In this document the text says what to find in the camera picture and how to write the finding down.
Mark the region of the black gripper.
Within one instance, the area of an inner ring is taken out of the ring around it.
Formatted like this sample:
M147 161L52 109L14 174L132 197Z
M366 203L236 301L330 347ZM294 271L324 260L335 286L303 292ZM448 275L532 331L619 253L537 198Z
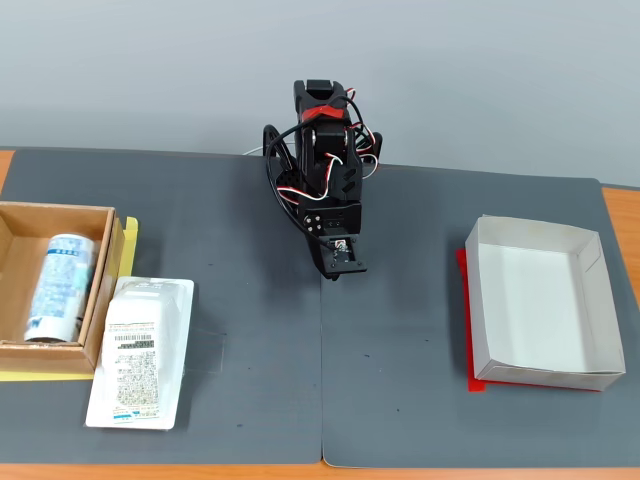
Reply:
M359 201L305 200L298 206L311 258L316 269L325 279L337 281L340 274L331 275L326 264L331 250L318 236L358 235L361 232L362 204Z

